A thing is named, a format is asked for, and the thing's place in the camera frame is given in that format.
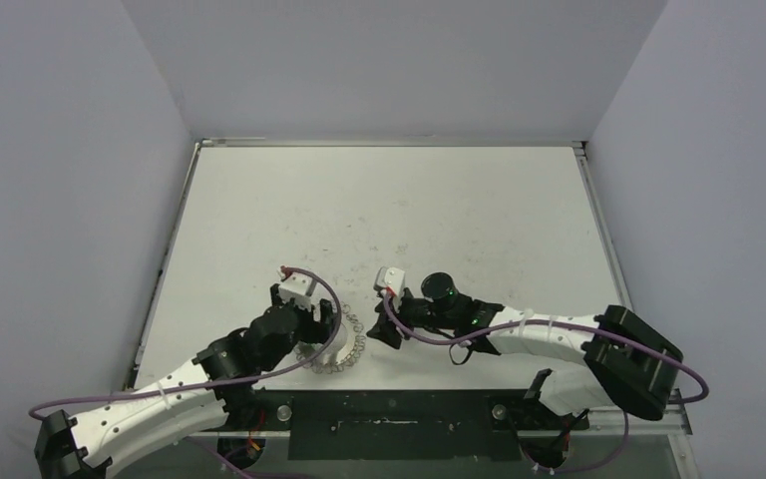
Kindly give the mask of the silver keyring disc with rings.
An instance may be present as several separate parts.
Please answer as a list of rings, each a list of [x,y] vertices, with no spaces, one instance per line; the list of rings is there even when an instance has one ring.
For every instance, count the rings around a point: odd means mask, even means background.
[[[364,324],[348,303],[342,302],[341,307],[342,320],[336,338],[323,353],[304,365],[315,374],[341,373],[355,365],[365,349]]]

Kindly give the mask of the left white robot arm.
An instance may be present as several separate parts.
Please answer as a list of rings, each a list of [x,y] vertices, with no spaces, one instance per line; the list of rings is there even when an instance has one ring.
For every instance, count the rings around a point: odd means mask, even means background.
[[[341,325],[336,297],[312,302],[311,287],[270,289],[271,305],[249,325],[211,342],[173,372],[98,408],[42,418],[34,447],[44,478],[110,478],[192,434],[249,427],[257,416],[253,383],[278,373],[300,343],[328,345]]]

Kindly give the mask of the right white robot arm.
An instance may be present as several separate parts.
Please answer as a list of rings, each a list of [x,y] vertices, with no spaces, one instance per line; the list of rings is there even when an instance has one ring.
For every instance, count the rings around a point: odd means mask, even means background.
[[[461,348],[467,357],[523,354],[567,364],[565,372],[543,369],[531,383],[524,413],[539,428],[607,406],[657,421],[683,360],[675,344],[622,305],[589,315],[537,313],[468,296],[445,272],[428,275],[415,296],[404,270],[386,266],[378,270],[373,288],[380,301],[369,335],[394,349],[415,339]]]

